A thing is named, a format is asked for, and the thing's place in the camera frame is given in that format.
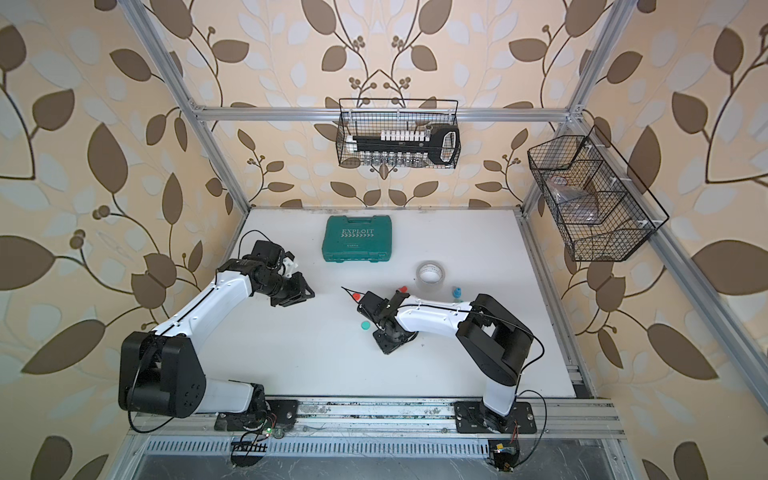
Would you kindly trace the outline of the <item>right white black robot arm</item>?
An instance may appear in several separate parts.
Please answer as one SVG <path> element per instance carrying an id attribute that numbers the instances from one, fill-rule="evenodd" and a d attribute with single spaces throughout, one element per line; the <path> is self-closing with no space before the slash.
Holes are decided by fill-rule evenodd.
<path id="1" fill-rule="evenodd" d="M 389 355 L 420 333 L 453 337 L 481 373 L 486 387 L 480 406 L 469 417 L 480 427 L 502 434 L 519 430 L 514 420 L 518 384 L 533 345 L 543 343 L 515 315 L 488 294 L 470 302 L 431 302 L 397 290 L 390 298 L 351 291 L 357 312 L 375 326 L 373 337 Z"/>

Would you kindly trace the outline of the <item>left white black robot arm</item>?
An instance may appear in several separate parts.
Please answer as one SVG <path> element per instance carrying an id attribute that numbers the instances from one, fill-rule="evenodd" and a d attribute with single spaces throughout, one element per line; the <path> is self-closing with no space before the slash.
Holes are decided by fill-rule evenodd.
<path id="1" fill-rule="evenodd" d="M 209 379 L 198 353 L 227 315 L 255 293 L 288 307 L 315 296 L 303 274 L 255 260 L 230 259 L 214 280 L 169 320 L 122 343 L 119 407 L 172 418 L 257 414 L 257 384 Z"/>

